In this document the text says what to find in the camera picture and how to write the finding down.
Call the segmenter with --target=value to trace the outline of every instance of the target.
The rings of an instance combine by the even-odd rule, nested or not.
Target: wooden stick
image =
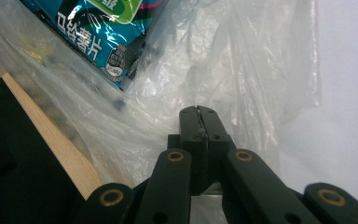
[[[2,79],[45,139],[65,172],[71,177],[81,195],[88,199],[91,193],[102,184],[94,167],[9,73],[5,73]]]

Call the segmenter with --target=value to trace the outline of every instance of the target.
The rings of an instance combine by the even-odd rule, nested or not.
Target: blue snack package
[[[119,88],[133,79],[162,0],[21,0]]]

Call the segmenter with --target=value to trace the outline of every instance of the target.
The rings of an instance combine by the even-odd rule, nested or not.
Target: black plastic part
[[[132,190],[122,184],[103,185],[89,196],[77,213],[76,224],[125,223],[132,204]]]
[[[223,158],[228,151],[234,149],[234,143],[227,134],[217,113],[204,106],[198,106],[200,118],[205,127],[208,139],[208,183],[220,180]]]
[[[181,149],[191,154],[191,195],[200,195],[211,184],[208,181],[207,135],[195,106],[179,113]]]
[[[254,152],[229,151],[225,167],[252,223],[320,223]]]
[[[306,187],[303,202],[322,223],[358,224],[358,201],[343,189],[312,184]]]
[[[191,156],[184,150],[162,152],[134,223],[188,223]]]

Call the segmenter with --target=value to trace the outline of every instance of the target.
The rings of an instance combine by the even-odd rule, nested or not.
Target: white background
[[[358,1],[318,5],[323,104],[281,127],[281,178],[299,192],[326,182],[358,199]]]

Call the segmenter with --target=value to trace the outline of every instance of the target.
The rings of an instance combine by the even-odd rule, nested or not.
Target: plastic bag
[[[2,0],[0,62],[105,182],[148,178],[190,105],[215,110],[238,148],[279,171],[278,124],[320,98],[315,2],[169,1],[125,93],[20,2]],[[192,205],[199,211],[205,201]]]

